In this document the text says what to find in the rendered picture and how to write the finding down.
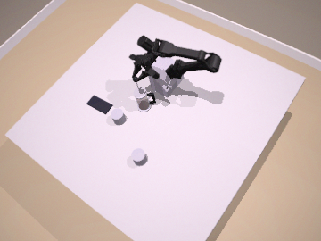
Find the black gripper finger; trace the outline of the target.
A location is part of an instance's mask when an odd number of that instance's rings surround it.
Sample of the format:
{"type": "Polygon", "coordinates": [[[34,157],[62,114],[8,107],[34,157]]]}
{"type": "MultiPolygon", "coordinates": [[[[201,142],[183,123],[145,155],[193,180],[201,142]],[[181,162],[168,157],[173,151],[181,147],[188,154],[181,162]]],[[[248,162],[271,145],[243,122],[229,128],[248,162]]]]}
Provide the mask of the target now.
{"type": "Polygon", "coordinates": [[[140,76],[138,77],[138,79],[136,80],[136,82],[140,81],[141,79],[144,79],[148,76],[151,76],[149,75],[148,73],[146,73],[145,71],[142,70],[142,73],[140,74],[140,76]]]}
{"type": "Polygon", "coordinates": [[[133,64],[135,67],[134,67],[132,78],[142,69],[141,66],[136,65],[134,62],[133,62],[133,64]]]}

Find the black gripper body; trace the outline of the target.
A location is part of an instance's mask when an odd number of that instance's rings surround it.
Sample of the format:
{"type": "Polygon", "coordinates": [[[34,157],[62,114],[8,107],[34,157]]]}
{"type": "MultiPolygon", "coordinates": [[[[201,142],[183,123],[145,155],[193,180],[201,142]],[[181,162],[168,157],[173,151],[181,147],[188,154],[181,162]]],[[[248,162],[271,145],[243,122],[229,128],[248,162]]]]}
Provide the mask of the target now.
{"type": "MultiPolygon", "coordinates": [[[[160,76],[160,74],[159,74],[157,71],[155,71],[155,70],[152,69],[152,64],[157,61],[157,60],[156,60],[157,58],[156,58],[155,56],[153,56],[152,54],[150,54],[149,52],[147,52],[147,55],[146,55],[146,56],[147,56],[147,57],[149,57],[149,56],[152,57],[152,58],[151,58],[151,62],[150,62],[150,64],[148,65],[148,67],[147,67],[147,66],[144,66],[144,65],[139,65],[137,62],[135,62],[135,64],[138,65],[138,66],[142,66],[143,68],[145,68],[145,72],[146,72],[146,73],[148,73],[149,75],[151,75],[153,78],[158,79],[159,76],[160,76]],[[150,68],[151,68],[151,69],[150,69],[150,68]]],[[[135,55],[135,54],[131,54],[131,55],[129,56],[129,58],[130,58],[131,60],[135,60],[136,55],[135,55]]]]}

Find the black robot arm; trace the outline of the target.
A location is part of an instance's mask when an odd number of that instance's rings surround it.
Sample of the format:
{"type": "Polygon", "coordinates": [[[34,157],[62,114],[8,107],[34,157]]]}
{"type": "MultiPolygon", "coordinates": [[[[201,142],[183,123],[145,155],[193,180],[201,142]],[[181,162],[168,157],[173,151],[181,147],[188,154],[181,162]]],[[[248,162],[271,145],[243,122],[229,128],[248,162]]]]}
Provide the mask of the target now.
{"type": "MultiPolygon", "coordinates": [[[[174,65],[171,64],[165,71],[170,78],[178,78],[181,79],[182,75],[184,75],[187,71],[199,71],[199,70],[207,70],[213,73],[218,72],[219,65],[221,64],[221,59],[218,55],[214,53],[207,53],[203,50],[197,51],[182,47],[174,46],[172,43],[155,39],[155,42],[152,42],[146,36],[141,36],[137,40],[137,45],[142,47],[144,50],[148,51],[150,54],[159,57],[173,57],[179,56],[188,59],[193,59],[197,61],[185,62],[181,59],[176,59],[174,65]],[[159,46],[160,43],[160,46],[159,46]],[[206,57],[206,55],[210,55],[210,57],[206,57]]],[[[147,53],[137,54],[135,58],[135,62],[139,65],[147,66],[151,62],[151,56],[147,57],[147,53]]]]}

